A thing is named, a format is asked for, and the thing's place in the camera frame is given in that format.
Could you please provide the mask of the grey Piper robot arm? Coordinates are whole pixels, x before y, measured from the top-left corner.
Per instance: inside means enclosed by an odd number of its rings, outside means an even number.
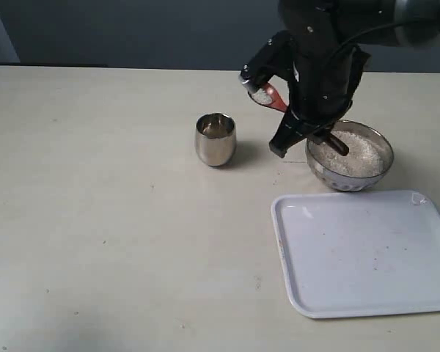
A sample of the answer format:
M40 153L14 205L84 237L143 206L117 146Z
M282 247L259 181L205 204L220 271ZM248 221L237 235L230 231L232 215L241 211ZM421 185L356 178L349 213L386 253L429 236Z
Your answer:
M289 106L269 142L280 158L305 139L348 154L331 131L370 57L361 45L417 47L440 35L440 1L280 1L278 9L292 39Z

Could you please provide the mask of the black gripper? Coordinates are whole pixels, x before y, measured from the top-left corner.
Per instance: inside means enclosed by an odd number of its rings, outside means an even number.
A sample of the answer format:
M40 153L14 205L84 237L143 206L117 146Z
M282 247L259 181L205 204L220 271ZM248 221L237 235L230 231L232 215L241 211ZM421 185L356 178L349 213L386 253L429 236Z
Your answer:
M338 36L292 36L289 47L289 107L268 143L280 158L306 138L315 144L340 143L332 133L333 121L349 110L370 58L357 44L344 44ZM325 126L315 131L315 125Z

